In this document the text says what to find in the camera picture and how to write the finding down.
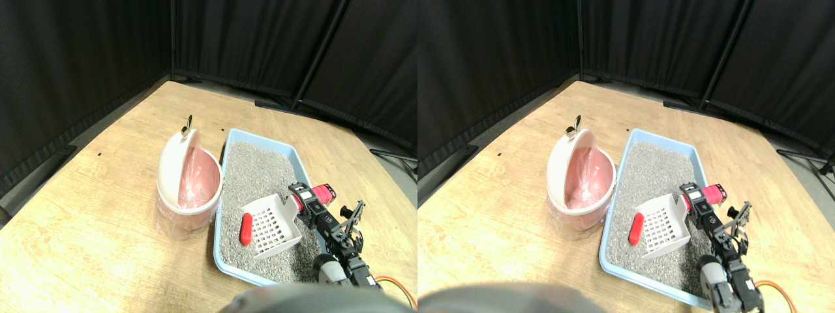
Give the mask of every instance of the blue litter box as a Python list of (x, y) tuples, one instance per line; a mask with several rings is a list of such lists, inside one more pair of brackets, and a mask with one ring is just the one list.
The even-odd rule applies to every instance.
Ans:
[[(301, 164), (301, 159), (299, 158), (298, 152), (293, 146), (289, 144), (285, 144), (279, 141), (275, 141), (273, 139), (261, 137), (256, 134), (247, 133), (240, 129), (230, 129), (229, 130), (229, 137), (226, 138), (226, 146), (223, 148), (223, 159), (221, 160), (221, 170), (223, 171), (224, 175), (226, 173), (226, 162), (225, 159), (229, 155), (229, 147), (232, 143), (244, 141), (250, 144), (254, 144), (256, 147), (261, 149), (267, 149), (270, 151), (276, 151), (280, 154), (284, 154), (289, 160), (290, 164), (293, 165), (293, 173), (296, 174), (296, 180), (305, 183), (308, 186), (312, 187), (311, 180), (307, 178), (307, 171), (305, 171), (304, 165)], [(267, 278), (252, 274), (248, 271), (241, 270), (237, 267), (232, 265), (226, 264), (223, 259), (220, 257), (220, 240), (223, 237), (223, 233), (220, 231), (220, 226), (222, 225), (223, 221), (220, 220), (221, 214), (220, 212), (223, 210), (223, 194), (220, 194), (219, 205), (217, 209), (217, 216), (215, 217), (215, 248), (213, 254), (215, 256), (215, 264), (217, 268), (220, 269), (221, 272), (226, 273), (232, 277), (238, 278), (240, 280), (246, 281), (251, 283), (252, 285), (274, 285), (277, 284), (273, 280), (269, 280)], [(319, 232), (316, 232), (316, 237), (319, 239), (319, 246), (322, 247), (322, 253), (326, 253), (325, 251), (325, 240), (321, 237)]]
[(606, 214), (606, 223), (603, 227), (603, 239), (600, 242), (600, 266), (603, 267), (603, 270), (606, 273), (615, 275), (617, 277), (631, 281), (638, 285), (642, 285), (646, 288), (661, 293), (662, 295), (667, 295), (670, 298), (679, 300), (688, 305), (699, 306), (700, 308), (703, 308), (705, 310), (712, 310), (711, 303), (707, 299), (701, 298), (700, 296), (693, 295), (683, 290), (678, 290), (669, 285), (662, 284), (657, 280), (652, 280), (650, 278), (647, 278), (646, 276), (635, 273), (634, 271), (624, 269), (606, 261), (606, 246), (609, 239), (610, 221), (612, 220), (612, 214), (614, 212), (615, 204), (618, 200), (618, 190), (620, 190), (620, 184), (623, 183), (623, 179), (621, 179), (620, 177), (623, 174), (624, 168), (626, 167), (626, 156), (629, 155), (629, 149), (632, 147), (632, 144), (638, 142), (648, 142), (651, 144), (655, 144), (663, 149), (680, 152), (686, 155), (688, 158), (690, 158), (690, 162), (693, 163), (693, 174), (696, 177), (696, 183), (703, 187), (708, 185), (707, 178), (705, 176), (705, 171), (701, 168), (701, 160), (699, 160), (699, 154), (696, 152), (696, 148), (689, 144), (682, 143), (681, 141), (676, 141), (667, 137), (662, 137), (657, 134), (653, 134), (641, 129), (632, 129), (631, 134), (629, 136), (629, 140), (626, 141), (626, 150), (624, 150), (624, 155), (620, 158), (620, 166), (618, 166), (618, 184), (617, 187), (615, 187), (615, 195), (612, 198), (612, 205), (610, 206), (611, 210), (609, 210), (609, 213)]

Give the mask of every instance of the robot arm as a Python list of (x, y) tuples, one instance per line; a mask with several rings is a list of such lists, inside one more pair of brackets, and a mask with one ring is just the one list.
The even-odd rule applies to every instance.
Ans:
[[(724, 199), (724, 189), (717, 186)], [(762, 312), (762, 294), (754, 286), (749, 270), (741, 259), (748, 251), (748, 237), (743, 226), (748, 222), (751, 204), (746, 202), (739, 211), (731, 207), (728, 216), (734, 220), (723, 225), (703, 189), (693, 183), (684, 184), (680, 189), (691, 209), (690, 217), (696, 222), (696, 228), (704, 230), (711, 240), (713, 255), (702, 256), (698, 266), (701, 269), (701, 288), (713, 304), (713, 310), (749, 312), (758, 309)], [(739, 247), (738, 252), (732, 241)]]
[(290, 187), (293, 197), (301, 207), (299, 218), (308, 228), (316, 230), (325, 239), (330, 254), (317, 256), (313, 268), (319, 275), (320, 283), (333, 285), (355, 285), (382, 289), (374, 280), (368, 265), (360, 257), (362, 232), (357, 228), (365, 203), (361, 200), (354, 210), (343, 206), (340, 215), (347, 220), (338, 223), (322, 202), (328, 203), (337, 193), (328, 184), (313, 189), (304, 183)]

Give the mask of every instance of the gray litter granules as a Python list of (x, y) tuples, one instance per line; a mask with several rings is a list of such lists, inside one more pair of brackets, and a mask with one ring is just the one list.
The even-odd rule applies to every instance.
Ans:
[(281, 197), (291, 194), (287, 186), (296, 182), (296, 176), (290, 160), (283, 154), (246, 142), (230, 144), (228, 153), (224, 160), (226, 172), (220, 213), (221, 259), (280, 284), (314, 281), (313, 258), (321, 253), (321, 248), (315, 230), (307, 229), (298, 219), (296, 226), (301, 231), (301, 241), (278, 255), (255, 260), (254, 245), (244, 246), (240, 242), (244, 205), (270, 194), (278, 193)]
[(690, 218), (687, 219), (690, 243), (667, 255), (644, 261), (640, 258), (646, 254), (644, 240), (641, 239), (638, 245), (629, 243), (636, 206), (665, 194), (681, 194), (679, 186), (696, 181), (690, 159), (684, 154), (639, 142), (633, 144), (626, 155), (625, 166), (610, 221), (606, 259), (652, 280), (705, 297), (699, 286), (700, 271), (696, 262), (702, 255), (710, 254), (711, 243), (704, 230), (697, 230)]

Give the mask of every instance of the metal clip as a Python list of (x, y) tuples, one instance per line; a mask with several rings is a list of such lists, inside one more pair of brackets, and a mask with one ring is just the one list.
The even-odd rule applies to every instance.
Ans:
[(191, 115), (189, 115), (189, 120), (185, 122), (185, 126), (183, 129), (180, 130), (180, 134), (183, 135), (183, 139), (189, 137), (189, 130), (191, 129)]
[(565, 134), (569, 136), (569, 138), (573, 138), (579, 132), (579, 115), (577, 115), (577, 119), (574, 119), (574, 127), (568, 127), (565, 130)]

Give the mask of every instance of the black curtain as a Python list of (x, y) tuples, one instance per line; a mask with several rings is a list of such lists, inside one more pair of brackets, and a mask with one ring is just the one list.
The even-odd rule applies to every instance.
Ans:
[(830, 154), (835, 3), (756, 1), (711, 103)]
[(302, 102), (414, 154), (417, 2), (351, 1)]
[(0, 197), (170, 71), (170, 3), (0, 4)]
[(574, 0), (418, 7), (418, 177), (578, 72)]
[(292, 97), (336, 1), (175, 1), (175, 72)]
[(700, 98), (740, 1), (583, 1), (583, 72)]

